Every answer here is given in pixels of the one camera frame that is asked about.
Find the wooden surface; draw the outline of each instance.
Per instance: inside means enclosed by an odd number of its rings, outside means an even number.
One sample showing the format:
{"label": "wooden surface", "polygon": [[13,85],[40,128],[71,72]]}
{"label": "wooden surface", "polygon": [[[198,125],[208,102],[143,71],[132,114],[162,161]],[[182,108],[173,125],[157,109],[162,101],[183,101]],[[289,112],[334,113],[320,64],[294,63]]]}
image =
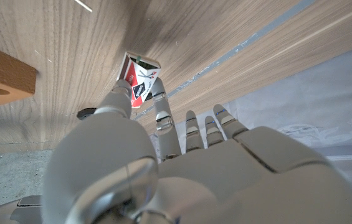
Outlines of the wooden surface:
{"label": "wooden surface", "polygon": [[[0,106],[0,152],[53,149],[112,88],[124,51],[158,60],[170,92],[298,2],[0,1],[0,50],[39,71],[32,98]],[[171,97],[175,122],[351,49],[352,1],[318,0]],[[153,111],[138,121],[153,132]]]}

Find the robotic hand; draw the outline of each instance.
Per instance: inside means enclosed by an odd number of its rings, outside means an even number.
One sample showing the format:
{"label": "robotic hand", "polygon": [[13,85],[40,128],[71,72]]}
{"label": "robotic hand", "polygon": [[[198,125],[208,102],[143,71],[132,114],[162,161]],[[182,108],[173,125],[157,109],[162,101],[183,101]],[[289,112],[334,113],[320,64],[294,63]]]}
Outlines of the robotic hand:
{"label": "robotic hand", "polygon": [[1,205],[0,223],[352,223],[352,186],[315,151],[269,128],[248,130],[216,105],[227,139],[208,116],[204,149],[188,111],[181,155],[159,78],[151,92],[160,164],[119,80],[54,151],[42,215],[40,198],[26,197]]}

